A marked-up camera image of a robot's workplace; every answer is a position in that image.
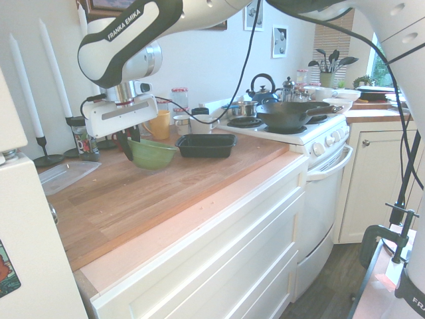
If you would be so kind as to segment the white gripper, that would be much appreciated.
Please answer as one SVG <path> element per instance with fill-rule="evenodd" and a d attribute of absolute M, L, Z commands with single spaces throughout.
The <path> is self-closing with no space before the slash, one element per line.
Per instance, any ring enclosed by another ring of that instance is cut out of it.
<path fill-rule="evenodd" d="M 133 161 L 133 154 L 128 144 L 128 134 L 125 131 L 129 128 L 133 141 L 140 141 L 140 131 L 136 126 L 157 117 L 158 109 L 155 97 L 152 94 L 142 94 L 135 98 L 130 106 L 121 108 L 114 102 L 102 101 L 87 104 L 84 107 L 86 119 L 86 129 L 90 136 L 102 138 L 116 133 L 117 141 L 122 147 L 124 154 L 129 161 Z"/>

